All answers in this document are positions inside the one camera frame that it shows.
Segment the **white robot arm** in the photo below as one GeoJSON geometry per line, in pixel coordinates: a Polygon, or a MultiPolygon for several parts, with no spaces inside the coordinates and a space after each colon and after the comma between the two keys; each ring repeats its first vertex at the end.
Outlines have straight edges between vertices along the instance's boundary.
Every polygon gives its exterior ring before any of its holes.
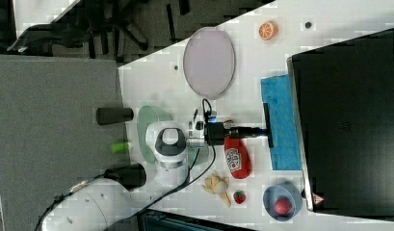
{"type": "Polygon", "coordinates": [[[208,145],[223,145],[227,138],[270,138],[269,126],[241,127],[222,122],[173,120],[146,126],[145,146],[149,165],[134,163],[115,167],[84,180],[56,197],[34,231],[105,231],[131,218],[165,196],[187,187],[189,152],[208,145]]]}

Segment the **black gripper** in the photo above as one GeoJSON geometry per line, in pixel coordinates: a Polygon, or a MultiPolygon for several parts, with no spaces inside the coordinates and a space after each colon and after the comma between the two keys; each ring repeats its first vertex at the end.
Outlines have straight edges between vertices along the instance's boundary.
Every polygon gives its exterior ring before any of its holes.
{"type": "Polygon", "coordinates": [[[267,130],[259,127],[237,128],[232,120],[225,122],[208,122],[205,126],[205,139],[208,145],[224,145],[226,137],[238,137],[240,139],[267,137],[267,130]]]}

